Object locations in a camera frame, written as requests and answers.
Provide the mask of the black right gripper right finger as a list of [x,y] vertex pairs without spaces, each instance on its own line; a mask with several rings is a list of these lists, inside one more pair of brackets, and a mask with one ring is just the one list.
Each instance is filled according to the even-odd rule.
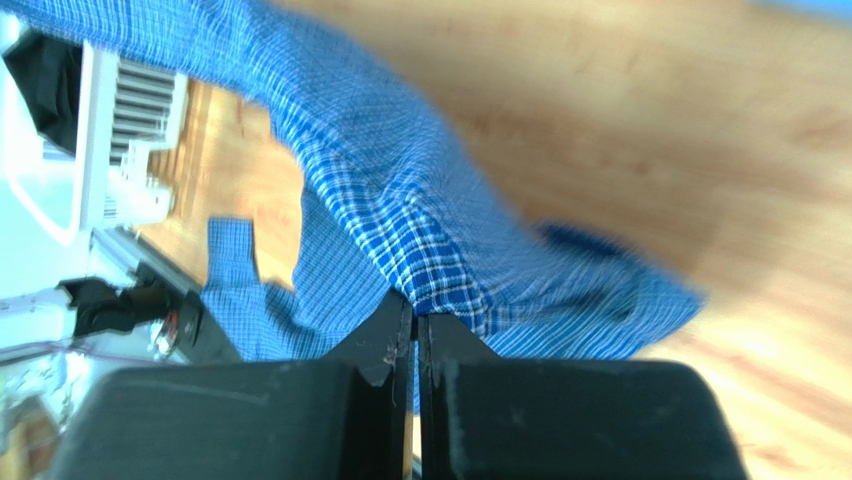
[[669,361],[505,359],[417,321],[426,479],[743,479],[716,397]]

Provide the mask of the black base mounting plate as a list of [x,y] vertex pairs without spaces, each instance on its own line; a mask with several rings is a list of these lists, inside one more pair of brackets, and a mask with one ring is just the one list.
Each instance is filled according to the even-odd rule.
[[171,264],[141,261],[136,270],[140,283],[161,285],[171,296],[169,315],[147,325],[149,351],[165,362],[193,365],[238,363],[242,360],[232,342],[200,299],[201,287]]

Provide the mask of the black shirt in basket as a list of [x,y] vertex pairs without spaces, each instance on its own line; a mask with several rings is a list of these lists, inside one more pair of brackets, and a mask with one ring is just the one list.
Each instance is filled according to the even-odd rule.
[[38,134],[61,151],[75,153],[83,48],[28,29],[2,58]]

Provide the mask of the white plastic laundry basket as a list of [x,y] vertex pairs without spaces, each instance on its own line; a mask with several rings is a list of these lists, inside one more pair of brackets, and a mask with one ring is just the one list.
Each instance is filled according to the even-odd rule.
[[174,195],[148,171],[153,153],[176,148],[188,78],[89,43],[75,46],[80,72],[73,148],[37,130],[23,81],[1,67],[1,178],[57,243],[98,228],[164,220]]

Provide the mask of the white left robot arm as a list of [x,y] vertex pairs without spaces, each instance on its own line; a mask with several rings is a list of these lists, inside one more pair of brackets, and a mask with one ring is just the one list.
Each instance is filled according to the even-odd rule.
[[178,301],[161,283],[119,289],[99,277],[65,280],[54,287],[1,301],[1,360],[63,351],[103,332],[130,333],[165,319]]

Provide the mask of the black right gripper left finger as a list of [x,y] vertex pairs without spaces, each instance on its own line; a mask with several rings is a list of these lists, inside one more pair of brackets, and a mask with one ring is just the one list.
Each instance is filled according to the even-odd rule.
[[413,314],[397,292],[317,360],[124,369],[51,479],[410,479]]

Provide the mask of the blue checked long sleeve shirt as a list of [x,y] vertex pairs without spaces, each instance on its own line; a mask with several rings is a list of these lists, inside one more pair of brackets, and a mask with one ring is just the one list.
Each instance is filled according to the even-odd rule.
[[264,105],[304,176],[293,286],[259,280],[251,225],[213,219],[202,300],[247,361],[311,359],[390,290],[508,357],[625,359],[699,296],[574,228],[525,226],[443,118],[342,32],[267,1],[5,1],[87,40]]

